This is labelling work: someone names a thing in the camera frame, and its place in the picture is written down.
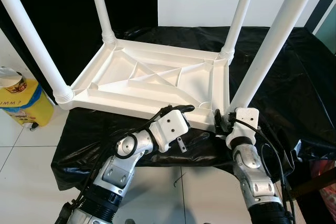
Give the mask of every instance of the black plastic sheet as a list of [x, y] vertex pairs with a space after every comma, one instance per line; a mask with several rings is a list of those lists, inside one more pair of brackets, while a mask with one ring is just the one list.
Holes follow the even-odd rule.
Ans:
[[[119, 34], [128, 40], [219, 52], [228, 27], [155, 27]], [[237, 91], [268, 28], [245, 27], [229, 67], [230, 97]], [[250, 106], [260, 111], [259, 124], [271, 127], [281, 146], [302, 161], [335, 159], [335, 56], [304, 28], [295, 28], [262, 82]], [[131, 129], [146, 120], [76, 108], [70, 111], [52, 160], [60, 190], [81, 188], [100, 146], [119, 129]], [[212, 132], [191, 129], [166, 153], [145, 155], [138, 166], [216, 166], [232, 172], [231, 152]], [[263, 143], [257, 140], [257, 148]]]

